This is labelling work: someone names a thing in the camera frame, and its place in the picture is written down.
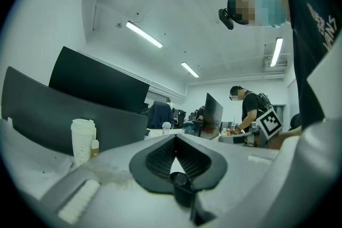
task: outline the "black monitor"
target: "black monitor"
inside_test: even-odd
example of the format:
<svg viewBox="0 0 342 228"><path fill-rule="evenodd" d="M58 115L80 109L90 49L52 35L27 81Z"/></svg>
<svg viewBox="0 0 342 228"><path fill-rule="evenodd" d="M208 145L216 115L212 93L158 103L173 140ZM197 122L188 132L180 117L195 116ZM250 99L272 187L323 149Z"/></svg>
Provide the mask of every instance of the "black monitor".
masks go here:
<svg viewBox="0 0 342 228"><path fill-rule="evenodd" d="M140 114L148 84L63 47L49 87L101 105Z"/></svg>
<svg viewBox="0 0 342 228"><path fill-rule="evenodd" d="M222 113L223 107L207 93L201 131L202 138L213 139L219 135Z"/></svg>
<svg viewBox="0 0 342 228"><path fill-rule="evenodd" d="M220 132L224 129L231 129L231 125L233 124L233 122L221 122L221 126L220 126Z"/></svg>

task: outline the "ceiling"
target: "ceiling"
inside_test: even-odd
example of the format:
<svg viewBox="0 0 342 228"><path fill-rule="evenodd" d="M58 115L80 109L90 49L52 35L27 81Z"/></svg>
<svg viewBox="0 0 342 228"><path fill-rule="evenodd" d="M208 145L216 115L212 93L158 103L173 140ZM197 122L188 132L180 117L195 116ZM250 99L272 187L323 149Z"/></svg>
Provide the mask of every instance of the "ceiling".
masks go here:
<svg viewBox="0 0 342 228"><path fill-rule="evenodd" d="M265 71L264 58L273 54L275 40L283 37L279 59L291 60L292 31L235 24L228 30L217 11L227 0L96 0L93 31L87 40L101 40L112 54L120 51L151 69L165 72L185 83L255 74ZM126 27L127 21L160 41L159 49ZM186 62L198 74L196 79L182 66Z"/></svg>

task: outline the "wall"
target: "wall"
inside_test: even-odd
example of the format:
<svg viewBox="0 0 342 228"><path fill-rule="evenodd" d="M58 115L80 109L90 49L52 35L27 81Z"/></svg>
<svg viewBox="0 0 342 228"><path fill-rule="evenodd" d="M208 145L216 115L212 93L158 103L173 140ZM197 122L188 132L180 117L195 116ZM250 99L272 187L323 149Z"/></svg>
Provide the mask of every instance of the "wall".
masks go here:
<svg viewBox="0 0 342 228"><path fill-rule="evenodd" d="M145 103L149 104L149 107L151 107L153 105L154 101L165 102L166 97L148 92L146 99L145 99ZM171 100L171 102L172 102L174 108L179 109L179 107L181 107L180 104L175 103L173 100Z"/></svg>
<svg viewBox="0 0 342 228"><path fill-rule="evenodd" d="M286 70L285 78L284 78L284 85L287 90L287 107L284 110L284 120L288 120L288 123L284 126L284 131L290 129L290 121L293 117L293 113L297 113L299 109L298 104L298 90L297 89L297 82L296 82L296 74L294 72L294 64L293 62L288 65Z"/></svg>
<svg viewBox="0 0 342 228"><path fill-rule="evenodd" d="M0 95L8 66L48 85L61 48L78 50L85 45L81 3L16 1L0 38Z"/></svg>
<svg viewBox="0 0 342 228"><path fill-rule="evenodd" d="M242 102L231 101L229 99L230 88L234 85L240 85L243 88L255 93L263 92L268 95L271 103L274 105L287 105L287 91L282 80L258 80L245 82L227 82L218 84L193 85L188 87L188 93L184 103L180 108L186 111L186 115L205 104L207 92L223 106L222 121L241 122Z"/></svg>

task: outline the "man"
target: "man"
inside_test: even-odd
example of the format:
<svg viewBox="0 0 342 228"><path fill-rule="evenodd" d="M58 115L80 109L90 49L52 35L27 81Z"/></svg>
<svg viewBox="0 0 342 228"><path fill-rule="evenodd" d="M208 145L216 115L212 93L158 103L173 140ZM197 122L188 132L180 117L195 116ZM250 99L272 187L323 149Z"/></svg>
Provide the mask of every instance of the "man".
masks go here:
<svg viewBox="0 0 342 228"><path fill-rule="evenodd" d="M250 124L267 111L258 95L239 85L230 89L229 98L232 101L243 101L242 123L235 128L235 133L240 133L242 130L248 132Z"/></svg>
<svg viewBox="0 0 342 228"><path fill-rule="evenodd" d="M203 121L203 115L204 115L204 106L200 107L198 112L197 112L197 115L196 115L196 121Z"/></svg>
<svg viewBox="0 0 342 228"><path fill-rule="evenodd" d="M173 104L172 104L170 98L166 98L166 103L170 106L171 109L173 109Z"/></svg>
<svg viewBox="0 0 342 228"><path fill-rule="evenodd" d="M227 9L220 12L231 30L233 21L246 26L291 24L302 127L273 136L269 148L279 149L287 137L301 135L302 130L323 120L324 113L307 78L331 50L342 27L341 14L333 0L228 0Z"/></svg>

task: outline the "face mask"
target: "face mask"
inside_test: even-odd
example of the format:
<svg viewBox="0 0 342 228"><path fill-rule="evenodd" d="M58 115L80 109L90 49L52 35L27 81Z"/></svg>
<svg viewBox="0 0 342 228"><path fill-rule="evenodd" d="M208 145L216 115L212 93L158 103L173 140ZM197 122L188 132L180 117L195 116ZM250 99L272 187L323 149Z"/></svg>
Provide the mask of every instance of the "face mask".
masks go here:
<svg viewBox="0 0 342 228"><path fill-rule="evenodd" d="M230 98L231 98L232 101L240 101L240 100L238 99L238 96L237 96L237 95L230 96Z"/></svg>
<svg viewBox="0 0 342 228"><path fill-rule="evenodd" d="M254 0L255 22L279 28L286 22L287 9L281 0Z"/></svg>

